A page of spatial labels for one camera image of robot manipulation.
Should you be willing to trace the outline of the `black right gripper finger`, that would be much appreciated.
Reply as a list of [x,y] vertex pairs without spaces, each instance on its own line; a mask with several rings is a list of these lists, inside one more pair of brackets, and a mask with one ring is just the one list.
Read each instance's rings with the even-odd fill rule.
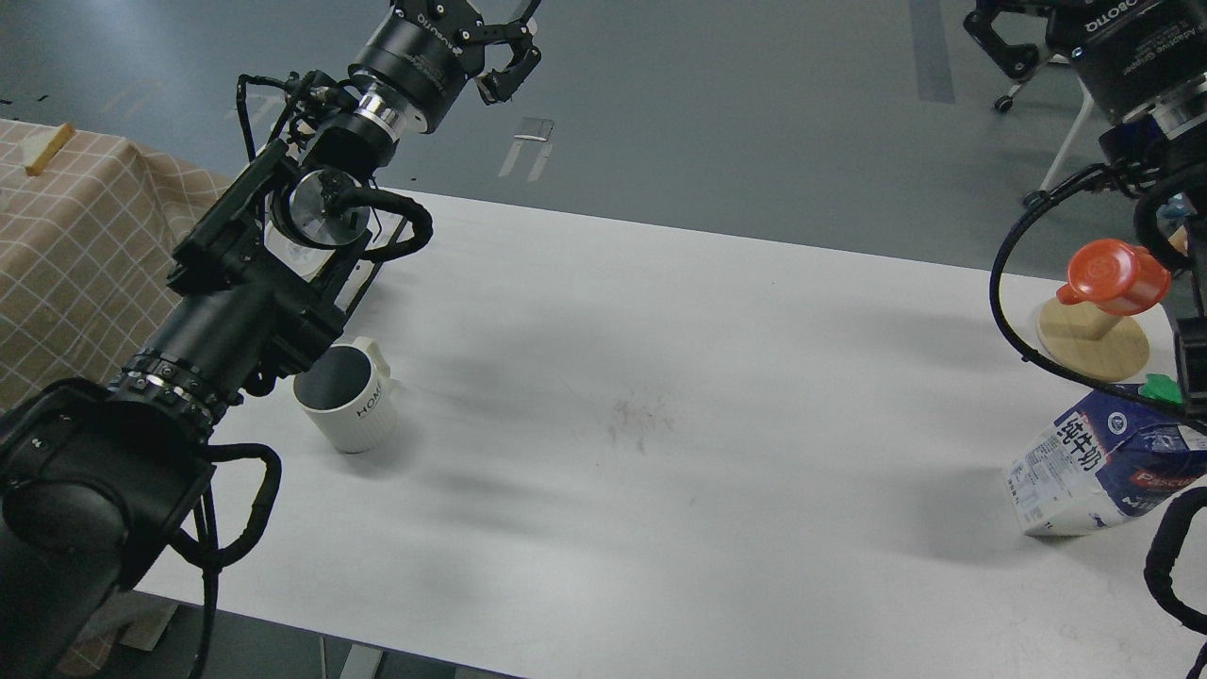
[[1002,13],[1049,19],[1056,1],[975,1],[963,19],[963,29],[1014,83],[1025,83],[1053,58],[1046,43],[1009,43],[993,23]]

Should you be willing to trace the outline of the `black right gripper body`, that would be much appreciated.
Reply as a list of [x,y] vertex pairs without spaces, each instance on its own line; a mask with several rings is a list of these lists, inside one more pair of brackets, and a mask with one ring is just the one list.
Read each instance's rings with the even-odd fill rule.
[[1205,77],[1205,25],[1202,1],[1059,1],[1046,45],[1118,125]]

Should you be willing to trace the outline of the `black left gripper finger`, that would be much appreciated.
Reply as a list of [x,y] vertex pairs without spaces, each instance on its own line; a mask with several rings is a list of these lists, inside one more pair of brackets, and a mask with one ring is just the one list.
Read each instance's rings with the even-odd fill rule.
[[470,47],[471,43],[509,43],[509,46],[521,46],[527,43],[537,34],[535,14],[542,1],[521,1],[517,12],[505,22],[488,25],[483,19],[476,19],[473,25],[463,27],[460,30],[460,43]]
[[540,65],[543,53],[533,43],[518,43],[513,48],[512,59],[501,70],[477,76],[477,89],[480,99],[486,105],[509,103],[521,83]]

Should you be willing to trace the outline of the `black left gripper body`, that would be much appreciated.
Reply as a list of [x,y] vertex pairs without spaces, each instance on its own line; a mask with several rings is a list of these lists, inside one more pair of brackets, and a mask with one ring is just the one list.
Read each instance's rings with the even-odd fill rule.
[[391,1],[349,66],[351,82],[358,90],[372,83],[396,90],[415,110],[409,125],[435,133],[470,78],[480,74],[486,48],[460,40],[483,24],[471,1]]

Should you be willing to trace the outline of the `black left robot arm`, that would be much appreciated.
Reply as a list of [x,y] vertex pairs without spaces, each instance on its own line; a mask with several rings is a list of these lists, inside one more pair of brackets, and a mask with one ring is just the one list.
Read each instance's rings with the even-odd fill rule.
[[418,253],[435,219],[378,189],[406,131],[436,130],[467,83],[507,103],[540,65],[535,1],[492,25],[471,1],[393,1],[344,80],[241,75],[282,90],[267,144],[177,244],[181,300],[104,386],[52,384],[2,417],[2,675],[43,678],[91,615],[165,549],[203,576],[206,669],[221,570],[266,533],[282,466],[211,435],[244,396],[305,373],[343,334],[358,262]]

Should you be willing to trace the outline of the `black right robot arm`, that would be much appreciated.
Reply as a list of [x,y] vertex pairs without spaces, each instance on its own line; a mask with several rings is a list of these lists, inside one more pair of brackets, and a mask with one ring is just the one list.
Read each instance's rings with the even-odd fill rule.
[[1104,394],[1124,390],[1043,357],[1001,308],[1001,276],[1018,241],[1053,207],[1083,191],[1133,199],[1135,240],[1165,271],[1188,273],[1195,314],[1174,323],[1180,404],[1135,403],[1205,422],[1205,19],[1202,1],[979,1],[963,27],[1002,74],[1032,78],[1049,53],[1069,68],[1108,121],[1104,160],[1026,203],[990,271],[990,310],[1001,335],[1039,369]]

